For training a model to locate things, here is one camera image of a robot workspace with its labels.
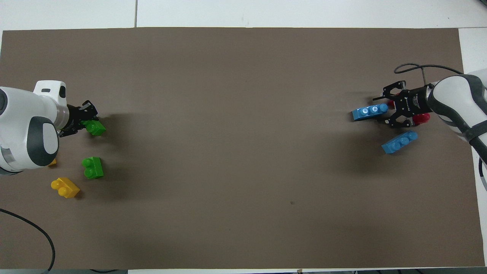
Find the brown table surface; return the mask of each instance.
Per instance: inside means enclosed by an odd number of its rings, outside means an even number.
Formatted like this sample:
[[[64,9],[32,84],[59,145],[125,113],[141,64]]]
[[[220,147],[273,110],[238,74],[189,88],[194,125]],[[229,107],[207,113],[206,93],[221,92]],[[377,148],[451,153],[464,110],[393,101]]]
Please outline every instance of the brown table surface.
[[[462,68],[456,29],[5,31],[0,86],[67,84],[107,131],[60,140],[58,164],[0,178],[0,207],[44,228],[55,268],[483,265],[469,145],[438,117],[353,122],[405,62]],[[428,69],[429,81],[450,75]],[[102,158],[88,180],[81,160]],[[50,188],[58,177],[76,198]],[[43,236],[0,215],[0,268],[46,268]]]

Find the green lego brick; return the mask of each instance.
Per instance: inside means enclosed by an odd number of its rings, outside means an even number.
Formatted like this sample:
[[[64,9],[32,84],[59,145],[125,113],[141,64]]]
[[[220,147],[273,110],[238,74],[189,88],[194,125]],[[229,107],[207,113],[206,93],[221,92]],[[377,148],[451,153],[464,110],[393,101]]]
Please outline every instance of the green lego brick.
[[[88,120],[88,121],[81,121],[82,125],[85,125],[86,131],[91,133],[93,136],[100,136],[104,133],[107,129],[100,123],[100,121],[96,120]]]
[[[83,159],[81,164],[85,167],[85,176],[88,179],[96,179],[103,176],[101,161],[99,157],[90,157]]]

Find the orange block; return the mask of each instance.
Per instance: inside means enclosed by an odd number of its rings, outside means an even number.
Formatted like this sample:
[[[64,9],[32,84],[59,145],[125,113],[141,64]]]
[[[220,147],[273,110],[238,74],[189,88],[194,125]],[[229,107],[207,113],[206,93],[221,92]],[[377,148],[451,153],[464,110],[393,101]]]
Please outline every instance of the orange block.
[[[57,189],[59,196],[73,198],[79,192],[79,188],[66,177],[58,178],[51,183],[52,189]]]

